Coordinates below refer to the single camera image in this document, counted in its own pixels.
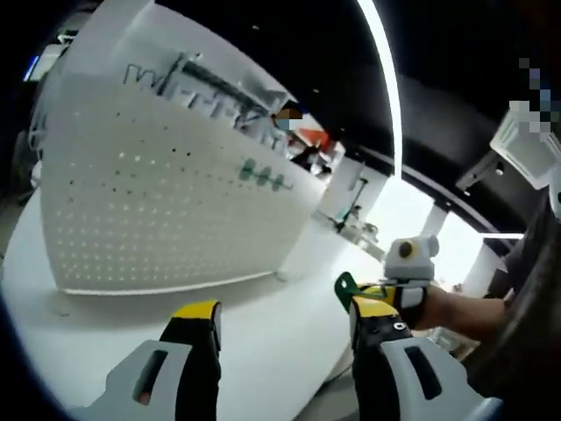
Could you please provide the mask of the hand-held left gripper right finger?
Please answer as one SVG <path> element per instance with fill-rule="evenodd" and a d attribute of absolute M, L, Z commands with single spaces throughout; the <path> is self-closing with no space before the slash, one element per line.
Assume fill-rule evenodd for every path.
<path fill-rule="evenodd" d="M 352 376 L 361 420 L 497 420 L 502 401 L 483 397 L 464 366 L 426 337 L 415 337 L 397 310 L 354 296 Z"/>

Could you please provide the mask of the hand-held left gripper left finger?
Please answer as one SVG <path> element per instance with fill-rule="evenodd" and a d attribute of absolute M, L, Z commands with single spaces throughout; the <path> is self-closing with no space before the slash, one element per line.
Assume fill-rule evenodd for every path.
<path fill-rule="evenodd" d="M 105 391 L 74 420 L 215 420 L 221 379 L 221 303 L 177 310 L 106 376 Z"/>

